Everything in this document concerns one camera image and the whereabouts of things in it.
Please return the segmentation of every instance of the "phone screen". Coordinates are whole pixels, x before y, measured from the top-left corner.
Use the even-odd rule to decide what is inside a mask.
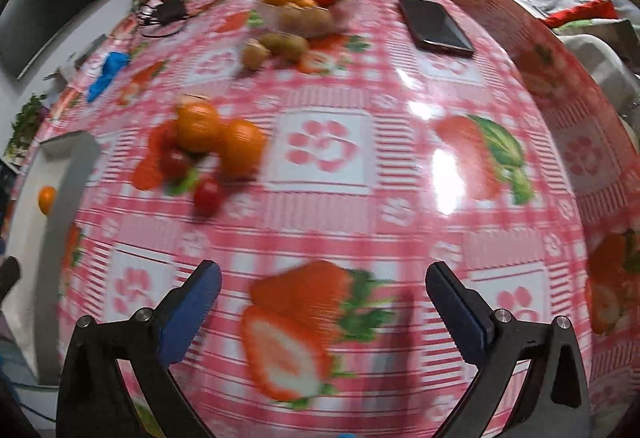
[[[400,11],[418,47],[471,56],[474,47],[441,4],[399,0]]]

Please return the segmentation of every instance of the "fruit bowl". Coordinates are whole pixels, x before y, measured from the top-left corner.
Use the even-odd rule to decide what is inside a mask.
[[[260,3],[256,10],[268,30],[310,39],[347,29],[351,19],[360,9],[360,2],[361,0],[339,0],[330,8],[300,8],[289,4],[273,6]]]

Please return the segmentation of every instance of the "metal screw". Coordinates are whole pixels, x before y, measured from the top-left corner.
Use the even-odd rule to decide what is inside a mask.
[[[495,310],[495,318],[499,320],[501,323],[508,323],[513,316],[509,310],[504,310],[500,308],[499,310]]]
[[[78,328],[86,328],[89,324],[91,324],[91,317],[89,315],[83,315],[76,323]]]
[[[571,328],[571,321],[564,317],[564,315],[558,317],[558,319],[556,319],[556,323],[558,323],[558,326],[560,326],[564,330]]]
[[[151,308],[141,308],[136,312],[136,320],[141,323],[146,323],[154,314]]]

